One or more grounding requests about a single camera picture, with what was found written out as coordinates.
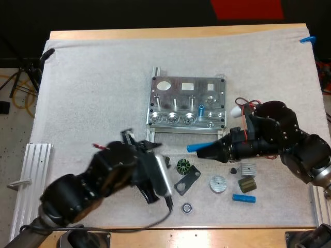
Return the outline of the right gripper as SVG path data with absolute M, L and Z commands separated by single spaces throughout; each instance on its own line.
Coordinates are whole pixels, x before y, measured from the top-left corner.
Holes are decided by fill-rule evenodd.
M 235 127 L 230 129 L 230 147 L 225 142 L 214 142 L 196 151 L 202 159 L 216 160 L 219 162 L 240 161 L 242 159 L 259 157 L 260 140 L 254 130 Z

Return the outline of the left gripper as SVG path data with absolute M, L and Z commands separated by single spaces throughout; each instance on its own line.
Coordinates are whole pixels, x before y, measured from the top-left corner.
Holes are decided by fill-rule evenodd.
M 154 192 L 151 176 L 148 172 L 147 155 L 153 149 L 162 146 L 162 143 L 150 141 L 136 141 L 132 129 L 126 129 L 121 132 L 123 142 L 133 150 L 133 158 L 136 167 L 131 176 L 131 185 L 141 189 L 141 193 L 148 204 L 153 204 L 159 200 Z

